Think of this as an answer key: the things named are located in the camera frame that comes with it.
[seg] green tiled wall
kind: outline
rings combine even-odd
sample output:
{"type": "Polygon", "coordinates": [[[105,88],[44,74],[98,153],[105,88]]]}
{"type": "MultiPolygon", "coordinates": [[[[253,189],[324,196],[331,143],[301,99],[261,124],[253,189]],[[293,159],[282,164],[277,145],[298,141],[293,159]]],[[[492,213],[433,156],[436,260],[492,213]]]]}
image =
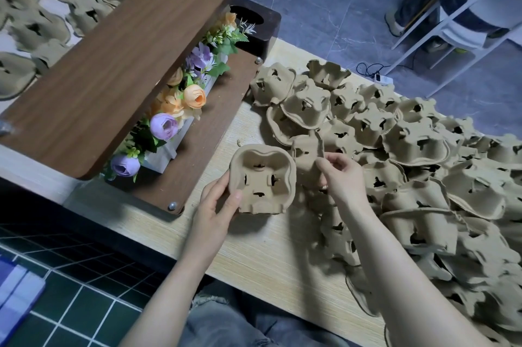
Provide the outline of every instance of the green tiled wall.
{"type": "Polygon", "coordinates": [[[6,347],[116,347],[164,276],[56,225],[0,221],[0,256],[45,290],[6,347]]]}

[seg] human hand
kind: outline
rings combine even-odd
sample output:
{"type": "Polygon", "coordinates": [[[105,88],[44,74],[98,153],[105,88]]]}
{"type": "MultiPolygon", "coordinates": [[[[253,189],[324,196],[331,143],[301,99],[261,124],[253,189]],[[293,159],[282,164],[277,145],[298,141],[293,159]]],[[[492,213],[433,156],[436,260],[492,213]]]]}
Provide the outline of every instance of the human hand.
{"type": "Polygon", "coordinates": [[[359,209],[369,205],[362,167],[355,160],[344,153],[326,152],[315,163],[322,172],[319,184],[328,186],[328,194],[338,206],[344,203],[359,209]]]}
{"type": "Polygon", "coordinates": [[[201,199],[188,233],[182,260],[200,264],[208,269],[212,260],[225,242],[230,221],[241,203],[243,192],[236,190],[226,199],[219,213],[216,205],[225,192],[230,179],[230,172],[203,188],[201,199]]]}

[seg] chair back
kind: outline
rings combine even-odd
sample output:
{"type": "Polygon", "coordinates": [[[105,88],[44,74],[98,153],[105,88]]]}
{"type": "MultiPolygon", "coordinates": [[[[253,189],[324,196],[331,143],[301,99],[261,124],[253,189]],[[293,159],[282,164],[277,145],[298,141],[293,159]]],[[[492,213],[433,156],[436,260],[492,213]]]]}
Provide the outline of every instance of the chair back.
{"type": "Polygon", "coordinates": [[[522,0],[478,0],[469,9],[495,27],[511,29],[522,22],[522,0]]]}

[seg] light wood tabletop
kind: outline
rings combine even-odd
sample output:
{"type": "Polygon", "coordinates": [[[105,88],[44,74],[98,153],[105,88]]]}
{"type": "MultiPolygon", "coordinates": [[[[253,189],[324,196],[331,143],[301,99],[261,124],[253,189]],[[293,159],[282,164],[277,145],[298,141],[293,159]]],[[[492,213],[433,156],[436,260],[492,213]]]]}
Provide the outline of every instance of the light wood tabletop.
{"type": "MultiPolygon", "coordinates": [[[[318,57],[278,39],[265,65],[277,61],[300,73],[311,59],[318,57]]],[[[349,80],[354,86],[371,83],[356,74],[349,80]]],[[[238,145],[276,143],[265,113],[266,108],[241,104],[179,218],[100,179],[85,183],[69,178],[2,145],[0,177],[178,258],[203,187],[227,170],[238,145]]],[[[207,273],[363,347],[385,346],[382,318],[361,310],[342,267],[317,246],[319,238],[317,217],[303,207],[292,205],[286,213],[269,217],[242,214],[233,220],[207,273]]]]}

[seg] power strip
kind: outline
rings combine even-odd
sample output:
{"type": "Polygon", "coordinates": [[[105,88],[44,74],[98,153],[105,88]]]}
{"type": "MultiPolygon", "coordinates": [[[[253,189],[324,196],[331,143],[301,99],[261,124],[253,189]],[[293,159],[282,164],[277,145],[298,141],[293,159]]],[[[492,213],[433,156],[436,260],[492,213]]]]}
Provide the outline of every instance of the power strip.
{"type": "Polygon", "coordinates": [[[373,77],[373,81],[375,83],[382,84],[383,86],[388,86],[388,84],[393,84],[393,79],[389,78],[388,76],[380,75],[379,73],[376,73],[373,77]]]}

